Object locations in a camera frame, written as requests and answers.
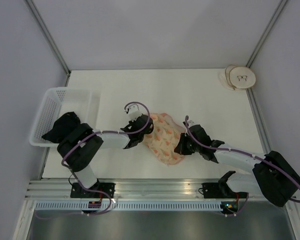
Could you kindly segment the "floral laundry bag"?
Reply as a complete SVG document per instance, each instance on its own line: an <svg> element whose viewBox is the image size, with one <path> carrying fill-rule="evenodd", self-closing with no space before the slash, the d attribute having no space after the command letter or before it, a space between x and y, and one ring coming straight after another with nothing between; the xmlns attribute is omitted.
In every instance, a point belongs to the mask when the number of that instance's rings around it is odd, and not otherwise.
<svg viewBox="0 0 300 240"><path fill-rule="evenodd" d="M173 118L167 113L151 113L153 131L146 134L143 144L155 155L155 157L165 165L176 165L185 156L175 152L181 134L185 129L175 123Z"/></svg>

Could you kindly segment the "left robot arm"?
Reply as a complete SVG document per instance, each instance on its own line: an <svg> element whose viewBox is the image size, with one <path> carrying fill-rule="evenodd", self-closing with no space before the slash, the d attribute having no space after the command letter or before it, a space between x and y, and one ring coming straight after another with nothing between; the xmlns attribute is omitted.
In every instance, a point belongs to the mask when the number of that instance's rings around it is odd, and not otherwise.
<svg viewBox="0 0 300 240"><path fill-rule="evenodd" d="M96 153L103 149L133 148L153 129L153 120L145 114L130 120L118 131L94 131L88 124L82 123L58 144L57 151L62 157L61 164L73 173L82 193L94 198L99 193L99 185L90 162Z"/></svg>

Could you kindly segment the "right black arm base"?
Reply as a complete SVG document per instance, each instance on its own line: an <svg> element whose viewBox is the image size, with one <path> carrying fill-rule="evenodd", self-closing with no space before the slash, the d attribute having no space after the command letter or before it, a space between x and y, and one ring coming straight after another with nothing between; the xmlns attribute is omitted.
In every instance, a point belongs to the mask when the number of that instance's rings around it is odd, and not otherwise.
<svg viewBox="0 0 300 240"><path fill-rule="evenodd" d="M202 183L198 193L203 195L205 199L229 199L232 197L230 194L223 192L216 182Z"/></svg>

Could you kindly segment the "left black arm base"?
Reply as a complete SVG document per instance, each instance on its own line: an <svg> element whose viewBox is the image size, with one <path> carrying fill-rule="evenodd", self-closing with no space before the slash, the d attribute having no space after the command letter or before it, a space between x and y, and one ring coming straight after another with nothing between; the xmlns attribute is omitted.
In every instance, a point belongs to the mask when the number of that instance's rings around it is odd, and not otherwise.
<svg viewBox="0 0 300 240"><path fill-rule="evenodd" d="M72 184L70 197L73 199L99 199L107 198L107 194L110 198L114 197L116 184L113 182L97 182L89 190L86 190L75 182Z"/></svg>

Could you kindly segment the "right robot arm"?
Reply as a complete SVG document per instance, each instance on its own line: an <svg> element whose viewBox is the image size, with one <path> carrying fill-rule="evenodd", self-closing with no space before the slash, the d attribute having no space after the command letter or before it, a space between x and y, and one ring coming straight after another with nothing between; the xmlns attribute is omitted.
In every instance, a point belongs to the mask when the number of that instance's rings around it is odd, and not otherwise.
<svg viewBox="0 0 300 240"><path fill-rule="evenodd" d="M184 156L198 153L207 161L243 170L228 171L218 180L218 192L225 198L247 193L283 207L300 191L300 176L279 152L258 155L232 148L221 140L212 140L199 124L189 126L180 135L174 152Z"/></svg>

